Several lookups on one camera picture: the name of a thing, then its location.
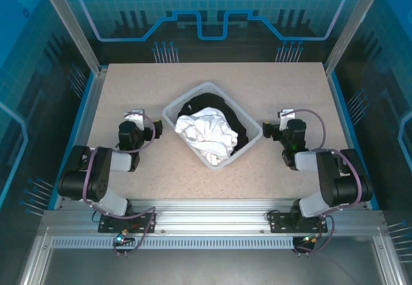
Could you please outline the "white t-shirt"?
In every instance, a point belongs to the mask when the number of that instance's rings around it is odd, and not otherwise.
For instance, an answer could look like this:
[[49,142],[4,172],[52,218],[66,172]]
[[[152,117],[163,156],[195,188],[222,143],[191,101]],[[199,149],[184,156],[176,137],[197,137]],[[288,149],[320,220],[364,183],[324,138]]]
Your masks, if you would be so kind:
[[225,115],[212,107],[180,116],[174,131],[212,166],[229,159],[238,144],[239,134],[231,128]]

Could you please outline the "white plastic mesh basket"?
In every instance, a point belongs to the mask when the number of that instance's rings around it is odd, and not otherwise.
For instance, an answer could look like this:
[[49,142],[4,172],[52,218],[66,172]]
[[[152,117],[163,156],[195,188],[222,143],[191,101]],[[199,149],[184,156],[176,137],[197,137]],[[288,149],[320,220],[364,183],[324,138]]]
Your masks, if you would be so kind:
[[212,82],[204,82],[188,92],[179,96],[176,100],[173,100],[169,105],[167,105],[163,111],[162,116],[164,120],[174,129],[176,121],[178,119],[178,113],[181,111],[183,105],[188,102],[193,97],[196,97],[202,93],[212,93],[222,97],[225,103],[235,112],[238,120],[247,130],[247,137],[249,139],[248,143],[242,147],[233,156],[229,157],[227,160],[222,161],[219,165],[211,165],[201,153],[194,147],[187,144],[197,157],[211,170],[220,170],[226,165],[231,164],[234,160],[239,158],[242,154],[248,151],[263,135],[262,127],[247,113],[245,112],[231,97],[229,97],[222,89],[220,89],[216,84]]

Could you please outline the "black garment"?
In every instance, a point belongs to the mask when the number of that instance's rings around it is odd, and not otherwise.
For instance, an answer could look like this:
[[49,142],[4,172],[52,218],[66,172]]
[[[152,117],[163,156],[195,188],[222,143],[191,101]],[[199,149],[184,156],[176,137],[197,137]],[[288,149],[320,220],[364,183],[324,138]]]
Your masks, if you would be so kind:
[[178,118],[182,115],[191,115],[193,113],[197,113],[198,111],[206,107],[219,109],[225,115],[225,118],[227,119],[231,128],[239,134],[238,144],[231,155],[238,152],[248,143],[249,139],[247,137],[247,130],[244,126],[242,126],[235,112],[225,103],[224,99],[218,95],[212,93],[203,93],[201,95],[193,97],[183,105],[181,111],[178,113]]

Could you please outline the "connector with indicator light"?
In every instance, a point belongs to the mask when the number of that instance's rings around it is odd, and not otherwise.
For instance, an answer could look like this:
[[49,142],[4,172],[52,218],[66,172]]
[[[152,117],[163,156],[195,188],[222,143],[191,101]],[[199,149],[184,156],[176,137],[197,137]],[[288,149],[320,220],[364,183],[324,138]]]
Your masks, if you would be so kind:
[[135,239],[133,237],[128,236],[128,232],[120,232],[113,240],[113,244],[118,247],[118,246],[123,246],[123,245],[128,245],[132,242],[134,242]]
[[316,234],[311,234],[311,235],[308,235],[308,236],[302,238],[301,242],[302,242],[302,243],[312,243],[312,244],[314,244],[314,243],[316,243],[317,240],[319,240],[321,237],[322,237],[322,232],[316,233]]

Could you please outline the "steel bottom panel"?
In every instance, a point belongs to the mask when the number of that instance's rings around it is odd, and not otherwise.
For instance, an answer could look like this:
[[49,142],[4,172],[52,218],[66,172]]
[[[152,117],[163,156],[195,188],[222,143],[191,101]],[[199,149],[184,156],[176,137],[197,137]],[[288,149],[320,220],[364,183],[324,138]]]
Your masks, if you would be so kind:
[[383,285],[366,248],[298,257],[288,250],[54,250],[42,285]]

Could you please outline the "blue-edged table side rail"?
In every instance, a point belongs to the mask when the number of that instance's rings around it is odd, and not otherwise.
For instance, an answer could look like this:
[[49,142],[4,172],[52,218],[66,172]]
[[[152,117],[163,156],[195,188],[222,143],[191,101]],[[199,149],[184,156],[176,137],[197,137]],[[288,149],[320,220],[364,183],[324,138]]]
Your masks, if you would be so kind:
[[330,75],[326,76],[328,83],[329,83],[329,87],[331,90],[331,94],[332,94],[332,98],[335,104],[335,108],[337,110],[337,114],[341,123],[341,127],[342,127],[342,131],[344,133],[344,137],[346,140],[346,143],[348,144],[349,148],[353,148],[355,149],[360,157],[361,163],[364,166],[364,170],[366,172],[367,177],[371,180],[369,172],[367,170],[367,166],[366,163],[364,161],[363,155],[362,155],[362,151],[361,151],[361,147],[359,145],[359,141],[357,139],[357,136],[355,134],[355,128],[352,124],[351,118],[350,118],[350,114],[348,111],[348,108],[346,106],[346,101],[344,99],[344,95],[342,92],[342,88],[341,85],[339,84],[339,80],[335,74],[334,71],[332,71],[332,73]]
[[106,79],[106,74],[108,72],[108,65],[103,65],[101,71],[102,72],[99,76],[92,73],[89,76],[62,159],[61,167],[57,175],[51,199],[48,204],[48,210],[60,209],[62,197],[58,195],[57,184],[59,182],[59,178],[62,176],[72,147],[74,145],[86,145],[88,142],[98,102],[101,96],[104,81]]

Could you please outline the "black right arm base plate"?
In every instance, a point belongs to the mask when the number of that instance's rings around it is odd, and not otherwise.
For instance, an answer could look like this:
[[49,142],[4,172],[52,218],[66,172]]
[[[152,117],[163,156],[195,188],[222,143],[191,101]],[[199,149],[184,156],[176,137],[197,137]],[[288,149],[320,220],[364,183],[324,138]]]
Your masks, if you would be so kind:
[[300,215],[295,217],[289,212],[271,210],[267,212],[266,219],[273,234],[323,234],[328,231],[326,222],[321,221],[319,217],[305,218]]

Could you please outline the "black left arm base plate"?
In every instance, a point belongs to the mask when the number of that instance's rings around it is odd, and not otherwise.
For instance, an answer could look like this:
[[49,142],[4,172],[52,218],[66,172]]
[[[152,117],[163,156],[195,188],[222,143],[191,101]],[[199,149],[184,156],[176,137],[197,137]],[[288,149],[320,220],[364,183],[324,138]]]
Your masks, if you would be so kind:
[[118,234],[123,230],[128,230],[128,232],[132,234],[142,234],[149,224],[151,214],[151,212],[146,213],[134,219],[117,219],[109,216],[101,216],[98,224],[98,233]]

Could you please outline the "aluminium mounting rail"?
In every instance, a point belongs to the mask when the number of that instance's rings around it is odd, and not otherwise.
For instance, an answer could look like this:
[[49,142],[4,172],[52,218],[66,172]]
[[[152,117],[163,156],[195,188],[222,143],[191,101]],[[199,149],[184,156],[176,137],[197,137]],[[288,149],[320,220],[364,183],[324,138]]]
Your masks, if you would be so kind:
[[[268,211],[288,212],[293,199],[148,199],[134,200],[135,211],[156,208],[157,236],[269,236]],[[92,210],[80,201],[65,199],[58,210],[48,210],[38,235],[94,236]],[[380,210],[359,205],[332,214],[337,236],[384,236],[388,229]]]

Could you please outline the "aluminium frame post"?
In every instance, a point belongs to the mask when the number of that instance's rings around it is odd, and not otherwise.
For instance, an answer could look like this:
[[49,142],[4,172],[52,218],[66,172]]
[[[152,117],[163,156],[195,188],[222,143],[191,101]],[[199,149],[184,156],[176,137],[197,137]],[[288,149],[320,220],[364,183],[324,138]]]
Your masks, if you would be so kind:
[[335,46],[333,47],[325,64],[325,74],[327,78],[332,77],[332,73],[342,58],[349,43],[353,39],[356,31],[363,22],[368,10],[373,4],[374,0],[358,0],[353,12],[351,13],[347,23],[345,24],[342,33],[340,34]]
[[50,0],[50,3],[59,15],[62,23],[67,29],[69,35],[71,36],[73,42],[78,48],[86,64],[90,68],[91,72],[94,74],[94,76],[103,78],[106,73],[102,69],[67,0]]

